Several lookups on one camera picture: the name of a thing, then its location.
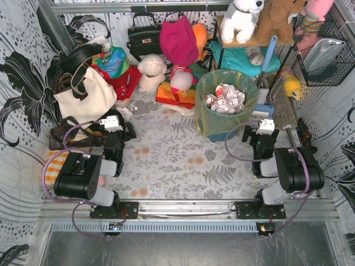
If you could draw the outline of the yellow trash bag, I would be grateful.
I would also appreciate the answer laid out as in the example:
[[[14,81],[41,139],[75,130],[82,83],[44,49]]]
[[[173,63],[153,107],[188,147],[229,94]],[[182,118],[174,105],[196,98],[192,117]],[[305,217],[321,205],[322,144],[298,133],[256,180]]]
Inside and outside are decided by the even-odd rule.
[[[252,78],[230,69],[205,74],[197,83],[196,126],[202,137],[229,132],[247,122],[258,102]]]

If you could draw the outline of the teal trash bin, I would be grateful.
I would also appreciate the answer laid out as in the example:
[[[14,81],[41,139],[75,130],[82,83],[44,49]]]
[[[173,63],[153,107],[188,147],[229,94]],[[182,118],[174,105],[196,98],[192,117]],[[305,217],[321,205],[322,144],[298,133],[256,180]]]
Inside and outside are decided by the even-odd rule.
[[[237,135],[237,133],[239,132],[239,130],[235,130],[233,131],[231,134],[229,134],[228,136],[228,140],[233,138],[234,136]],[[228,132],[222,132],[219,134],[214,134],[214,135],[210,135],[207,138],[211,141],[211,142],[221,142],[221,141],[225,141],[226,136],[227,136]]]

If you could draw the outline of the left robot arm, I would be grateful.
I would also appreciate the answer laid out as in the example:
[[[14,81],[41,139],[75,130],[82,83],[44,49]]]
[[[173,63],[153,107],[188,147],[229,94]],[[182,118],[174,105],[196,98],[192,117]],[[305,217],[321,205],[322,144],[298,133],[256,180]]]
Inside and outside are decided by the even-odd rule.
[[[136,138],[133,125],[110,110],[84,123],[69,116],[50,133],[49,148],[56,153],[45,164],[42,187],[53,188],[51,200],[104,207],[118,204],[118,194],[104,188],[102,178],[121,174],[125,142]]]

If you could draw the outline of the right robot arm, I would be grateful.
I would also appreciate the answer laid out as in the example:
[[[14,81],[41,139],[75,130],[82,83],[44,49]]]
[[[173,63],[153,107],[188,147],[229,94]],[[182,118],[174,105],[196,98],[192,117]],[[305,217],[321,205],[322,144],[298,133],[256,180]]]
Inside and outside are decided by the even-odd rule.
[[[275,148],[275,129],[261,134],[246,126],[242,141],[253,149],[252,172],[258,178],[277,178],[254,197],[256,208],[279,206],[291,197],[302,199],[324,186],[324,174],[309,147]]]

